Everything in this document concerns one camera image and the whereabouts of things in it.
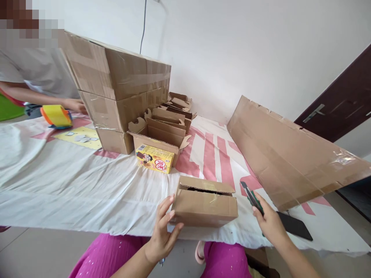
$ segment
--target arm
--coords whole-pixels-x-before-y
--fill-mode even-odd
[[[255,192],[255,195],[263,208],[264,216],[256,207],[253,207],[254,216],[258,220],[264,236],[285,260],[293,278],[320,278],[312,265],[287,235],[277,212],[258,193]]]
[[[66,109],[72,109],[87,114],[82,100],[72,98],[56,98],[31,90],[25,83],[0,81],[0,89],[16,100],[38,105],[60,104]]]
[[[173,210],[169,213],[166,212],[173,202],[174,194],[163,200],[157,207],[156,224],[150,241],[139,249],[111,278],[146,278],[156,264],[170,254],[184,227],[183,223],[178,223],[172,233],[167,231],[167,224],[175,213]]]

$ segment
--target slipper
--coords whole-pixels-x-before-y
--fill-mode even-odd
[[[196,251],[194,253],[194,256],[196,258],[196,261],[199,263],[199,264],[204,264],[205,263],[205,258],[201,258],[199,255],[198,255],[198,247],[200,246],[200,244],[202,243],[202,241],[199,241],[197,243],[197,247],[196,247]]]

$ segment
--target tape roll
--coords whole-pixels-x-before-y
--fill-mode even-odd
[[[41,114],[45,120],[56,127],[71,126],[72,121],[68,115],[68,111],[62,105],[43,105]]]

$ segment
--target white wall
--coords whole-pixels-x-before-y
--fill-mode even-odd
[[[139,52],[144,0],[39,0],[64,28]],[[148,0],[142,54],[172,65],[170,89],[227,123],[240,96],[295,120],[371,43],[370,0]],[[371,153],[371,122],[338,144]]]
[[[363,122],[335,142],[339,147],[371,162],[371,119]]]

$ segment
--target dark door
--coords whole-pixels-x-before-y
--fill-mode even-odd
[[[371,45],[295,121],[335,142],[371,117]]]

